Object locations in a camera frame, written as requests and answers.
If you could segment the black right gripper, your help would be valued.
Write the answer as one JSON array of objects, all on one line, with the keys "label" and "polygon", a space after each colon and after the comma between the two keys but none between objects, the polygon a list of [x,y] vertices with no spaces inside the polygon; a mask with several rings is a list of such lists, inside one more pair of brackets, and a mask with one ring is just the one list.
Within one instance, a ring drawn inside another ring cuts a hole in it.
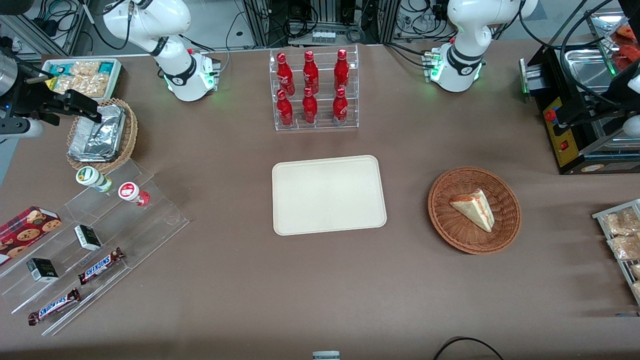
[{"label": "black right gripper", "polygon": [[1,66],[1,118],[25,117],[59,126],[60,116],[77,116],[97,125],[103,123],[98,103],[75,89],[67,89],[61,95],[63,105],[46,104],[55,100],[53,91],[42,81],[28,82],[39,77],[33,70],[25,69],[20,64]]}]

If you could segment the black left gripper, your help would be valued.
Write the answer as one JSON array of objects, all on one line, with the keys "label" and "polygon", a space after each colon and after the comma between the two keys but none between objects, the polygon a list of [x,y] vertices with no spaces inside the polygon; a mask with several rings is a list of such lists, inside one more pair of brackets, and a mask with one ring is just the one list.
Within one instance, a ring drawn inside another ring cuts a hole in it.
[{"label": "black left gripper", "polygon": [[574,96],[566,102],[566,107],[555,109],[558,126],[577,126],[592,123],[603,118],[617,118],[625,114],[629,92],[626,89],[608,89],[599,96]]}]

